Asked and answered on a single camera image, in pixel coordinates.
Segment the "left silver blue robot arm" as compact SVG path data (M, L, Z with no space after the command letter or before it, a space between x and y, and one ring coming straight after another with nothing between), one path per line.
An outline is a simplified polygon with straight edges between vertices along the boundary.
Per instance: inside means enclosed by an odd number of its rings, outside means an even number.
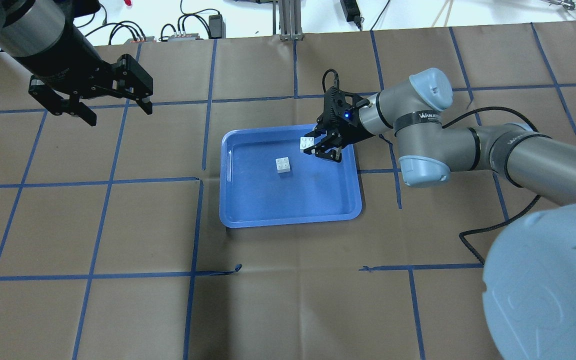
M75 4L0 0L0 48L30 72L29 95L53 116L68 114L90 126L98 116L84 100L131 100L153 114L153 77L130 54L103 60L74 25Z

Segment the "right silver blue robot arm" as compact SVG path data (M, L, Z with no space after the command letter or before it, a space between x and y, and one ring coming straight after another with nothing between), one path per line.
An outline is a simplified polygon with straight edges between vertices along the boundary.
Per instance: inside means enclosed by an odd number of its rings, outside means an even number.
M302 152L340 162L350 145L392 132L410 188L487 171L534 198L501 223L459 233L482 265L486 325L505 360L576 360L576 146L509 107L476 108L447 124L453 87L429 68L371 96L322 75L323 110Z

